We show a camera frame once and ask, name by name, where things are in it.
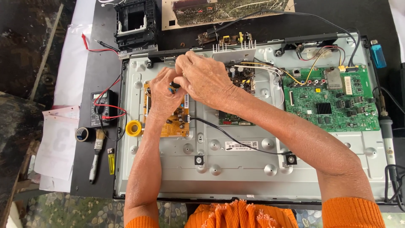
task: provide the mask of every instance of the table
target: table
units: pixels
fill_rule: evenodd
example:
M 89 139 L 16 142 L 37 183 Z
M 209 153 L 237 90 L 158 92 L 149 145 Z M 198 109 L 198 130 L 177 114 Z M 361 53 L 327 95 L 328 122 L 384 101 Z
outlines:
M 343 28 L 356 27 L 361 34 L 367 35 L 371 39 L 377 39 L 383 46 L 387 61 L 387 67 L 379 69 L 378 75 L 382 86 L 391 85 L 390 73 L 399 71 L 401 60 L 399 41 L 387 0 L 361 2 L 341 0 L 338 4 L 331 0 L 328 2 L 325 0 L 295 0 L 295 2 L 296 12 L 316 14 Z M 196 35 L 206 31 L 208 28 L 212 28 L 212 25 L 160 32 L 157 40 L 159 50 L 180 49 L 180 43 L 185 43 L 186 47 L 197 46 Z M 96 2 L 92 34 L 88 40 L 90 40 L 91 44 L 95 43 L 94 39 L 114 44 L 114 30 L 115 10 L 112 7 L 101 7 L 100 3 Z M 337 32 L 334 27 L 313 17 L 276 15 L 241 20 L 221 30 L 220 35 L 237 34 L 239 31 L 251 32 L 257 42 Z M 79 126 L 90 125 L 90 93 L 104 90 L 110 86 L 118 76 L 120 67 L 121 65 L 113 52 L 89 53 Z M 396 86 L 395 88 L 398 91 L 401 90 L 398 83 L 393 83 L 393 85 Z M 112 91 L 118 93 L 119 85 L 115 85 Z M 393 109 L 391 103 L 388 102 L 387 105 L 388 110 Z M 403 125 L 402 116 L 392 116 L 392 119 L 397 125 Z M 106 127 L 106 129 L 109 135 L 115 135 L 116 129 L 114 127 Z M 70 191 L 72 195 L 101 198 L 113 197 L 114 176 L 109 175 L 106 152 L 107 148 L 114 147 L 115 142 L 105 140 L 104 152 L 98 161 L 97 181 L 91 185 L 88 176 L 94 157 L 94 145 L 93 143 L 77 143 Z

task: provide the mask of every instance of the digital multimeter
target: digital multimeter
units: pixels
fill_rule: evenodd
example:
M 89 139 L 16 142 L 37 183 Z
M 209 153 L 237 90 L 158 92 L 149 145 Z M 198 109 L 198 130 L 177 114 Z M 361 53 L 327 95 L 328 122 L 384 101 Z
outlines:
M 103 116 L 112 116 L 112 109 L 109 106 L 96 106 L 94 105 L 94 101 L 103 91 L 92 92 L 90 100 L 92 101 L 91 104 L 91 112 L 90 112 L 90 127 L 101 127 L 100 118 Z M 96 101 L 96 104 L 105 104 L 105 105 L 113 105 L 112 102 L 113 92 L 111 90 L 105 91 L 105 93 Z M 102 125 L 109 126 L 110 120 L 109 119 L 101 119 Z

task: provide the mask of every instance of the blue lighter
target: blue lighter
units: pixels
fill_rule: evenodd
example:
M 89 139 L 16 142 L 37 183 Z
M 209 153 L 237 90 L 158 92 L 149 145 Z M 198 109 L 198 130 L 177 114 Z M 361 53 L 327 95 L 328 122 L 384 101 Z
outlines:
M 382 53 L 381 45 L 378 43 L 377 40 L 371 41 L 371 56 L 373 57 L 375 67 L 377 68 L 384 68 L 387 66 L 385 62 L 384 54 Z

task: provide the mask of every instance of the paintbrush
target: paintbrush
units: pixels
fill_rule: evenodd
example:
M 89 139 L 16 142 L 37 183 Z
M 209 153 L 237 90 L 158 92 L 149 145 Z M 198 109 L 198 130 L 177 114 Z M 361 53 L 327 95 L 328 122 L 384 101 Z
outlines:
M 98 156 L 100 155 L 101 149 L 102 149 L 102 143 L 104 141 L 105 134 L 104 131 L 101 129 L 97 129 L 96 131 L 96 143 L 94 143 L 94 159 L 93 159 L 93 165 L 92 169 L 90 170 L 90 183 L 94 183 L 94 179 L 96 178 L 96 173 L 97 173 L 97 161 L 98 161 Z

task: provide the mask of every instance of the tile floor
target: tile floor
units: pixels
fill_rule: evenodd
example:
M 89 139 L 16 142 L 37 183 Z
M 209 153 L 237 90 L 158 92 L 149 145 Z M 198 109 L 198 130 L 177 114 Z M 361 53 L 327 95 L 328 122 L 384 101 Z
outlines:
M 161 228 L 183 228 L 186 204 L 158 202 Z M 124 201 L 54 192 L 28 201 L 26 228 L 122 228 Z M 387 228 L 405 228 L 405 213 L 383 213 Z M 322 228 L 322 212 L 297 210 L 299 228 Z

